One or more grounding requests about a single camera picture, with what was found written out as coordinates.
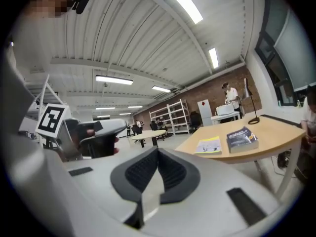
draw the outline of desk lamp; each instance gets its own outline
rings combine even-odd
[[[247,78],[245,78],[244,81],[245,81],[245,88],[243,89],[242,99],[246,99],[246,98],[248,98],[248,97],[251,98],[252,105],[253,105],[253,109],[255,110],[255,115],[256,115],[256,117],[253,118],[253,119],[251,119],[251,120],[248,122],[248,124],[256,124],[256,123],[259,123],[259,122],[260,122],[260,119],[259,119],[259,117],[257,117],[255,104],[253,103],[253,99],[252,99],[252,93],[251,93],[251,91],[250,91],[249,88],[248,88],[248,80],[247,80]]]

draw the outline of black lamp base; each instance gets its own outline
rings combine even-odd
[[[259,123],[259,122],[260,122],[259,117],[255,117],[255,118],[251,119],[251,120],[248,122],[248,124],[257,124],[257,123]]]

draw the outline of round table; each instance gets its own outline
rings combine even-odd
[[[166,130],[157,131],[143,131],[143,133],[133,136],[132,140],[140,140],[142,148],[144,147],[144,141],[147,138],[151,138],[154,146],[158,146],[156,137],[166,133]]]

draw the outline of white shelving unit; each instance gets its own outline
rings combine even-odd
[[[172,128],[172,131],[168,131],[168,133],[173,133],[174,135],[176,135],[176,133],[190,133],[187,120],[187,117],[189,116],[189,109],[185,100],[179,99],[179,102],[166,105],[166,107],[154,112],[149,112],[149,115],[151,121],[163,117],[163,121],[166,122],[167,125],[170,124]]]

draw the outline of office chair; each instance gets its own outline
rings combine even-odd
[[[135,124],[132,127],[132,131],[133,131],[134,134],[137,134],[137,135],[143,133],[143,131]]]
[[[158,129],[158,125],[157,125],[157,123],[155,121],[152,121],[149,125],[150,125],[150,128],[152,129],[152,131],[159,130]],[[162,139],[164,141],[164,136],[161,135],[161,138],[160,138],[160,136],[158,136],[157,139]]]
[[[198,127],[201,126],[201,115],[197,112],[191,112],[190,114],[190,127],[193,128],[190,130],[190,133],[195,133]]]

